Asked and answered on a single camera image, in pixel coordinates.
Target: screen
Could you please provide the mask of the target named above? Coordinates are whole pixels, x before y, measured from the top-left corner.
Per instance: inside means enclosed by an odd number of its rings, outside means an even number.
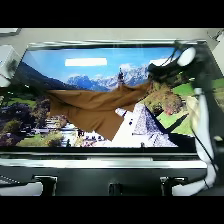
[[[9,88],[1,103],[0,146],[194,146],[190,115],[197,99],[181,73],[166,84],[155,82],[132,112],[116,108],[114,112],[123,122],[110,140],[96,131],[82,130],[64,114],[50,116],[48,97],[38,94],[40,88],[111,92],[121,85],[137,86],[147,82],[149,64],[166,65],[173,50],[172,47],[27,50],[14,75],[24,85]]]

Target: brown cloth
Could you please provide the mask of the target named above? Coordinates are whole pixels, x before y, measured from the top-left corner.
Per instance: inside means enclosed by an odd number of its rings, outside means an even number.
[[[122,108],[132,112],[149,88],[150,83],[135,87],[123,85],[111,92],[48,90],[50,115],[65,115],[83,131],[95,131],[106,139],[113,140],[124,120],[115,110]]]

